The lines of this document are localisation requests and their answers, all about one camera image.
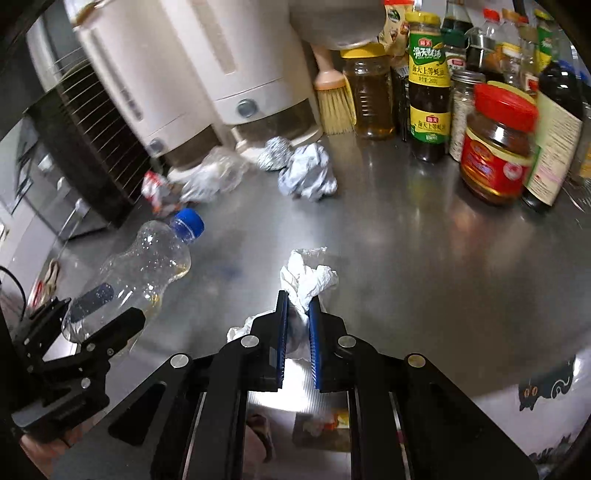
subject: stainless steel countertop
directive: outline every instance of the stainless steel countertop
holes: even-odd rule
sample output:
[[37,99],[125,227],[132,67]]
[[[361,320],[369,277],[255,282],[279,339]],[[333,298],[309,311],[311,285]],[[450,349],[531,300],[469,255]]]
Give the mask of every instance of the stainless steel countertop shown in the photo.
[[[388,355],[423,353],[469,395],[591,343],[591,224],[566,195],[546,216],[521,202],[492,207],[470,194],[451,158],[421,164],[399,140],[328,142],[335,197],[282,197],[277,173],[257,171],[197,208],[206,231],[191,270],[109,373],[112,406],[170,355],[217,352],[230,327],[274,308],[294,248],[328,247],[340,284],[327,310],[350,333]],[[74,243],[74,254],[90,272],[149,217],[139,208],[116,234]]]

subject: cable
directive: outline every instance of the cable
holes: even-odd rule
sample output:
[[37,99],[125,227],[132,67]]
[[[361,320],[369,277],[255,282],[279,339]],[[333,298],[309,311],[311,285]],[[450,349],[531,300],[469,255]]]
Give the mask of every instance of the cable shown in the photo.
[[8,275],[12,279],[12,281],[15,284],[17,284],[18,289],[21,291],[22,312],[21,312],[21,318],[19,320],[19,323],[20,323],[20,322],[22,322],[23,318],[25,317],[25,311],[27,310],[27,296],[25,295],[25,291],[22,289],[21,283],[17,280],[17,278],[12,274],[12,272],[9,269],[0,265],[0,271],[3,271],[6,275]]

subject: yellow bottle cap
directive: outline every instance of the yellow bottle cap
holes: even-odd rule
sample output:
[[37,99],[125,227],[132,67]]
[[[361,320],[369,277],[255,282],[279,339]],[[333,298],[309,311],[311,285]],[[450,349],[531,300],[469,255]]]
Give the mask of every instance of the yellow bottle cap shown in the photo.
[[552,18],[546,12],[542,12],[542,10],[540,10],[539,8],[536,8],[534,10],[534,15],[538,18],[541,18],[542,20],[550,20],[550,21],[554,20],[554,18]]
[[372,59],[386,55],[386,50],[381,43],[368,43],[362,47],[341,50],[340,56],[344,59]]
[[426,23],[437,26],[441,24],[439,16],[430,12],[406,12],[404,19],[409,23]]

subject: green label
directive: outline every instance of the green label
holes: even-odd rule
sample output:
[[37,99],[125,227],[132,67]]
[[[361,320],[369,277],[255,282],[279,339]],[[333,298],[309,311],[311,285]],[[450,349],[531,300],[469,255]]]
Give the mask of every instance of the green label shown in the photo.
[[452,123],[451,113],[423,112],[411,105],[410,132],[414,138],[424,143],[444,143],[449,136]]
[[408,80],[428,87],[449,87],[449,72],[441,35],[412,32]]
[[552,61],[553,34],[544,28],[538,27],[537,60],[538,72],[544,70]]

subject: plastic water bottle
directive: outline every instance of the plastic water bottle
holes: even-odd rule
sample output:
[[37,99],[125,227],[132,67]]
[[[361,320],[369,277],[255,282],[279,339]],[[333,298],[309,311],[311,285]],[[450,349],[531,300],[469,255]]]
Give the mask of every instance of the plastic water bottle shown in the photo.
[[130,307],[142,310],[146,323],[156,317],[168,284],[191,268],[189,245],[203,230],[201,217],[189,208],[169,225],[157,220],[143,224],[130,249],[108,259],[86,293],[70,303],[61,324],[64,337],[82,343]]

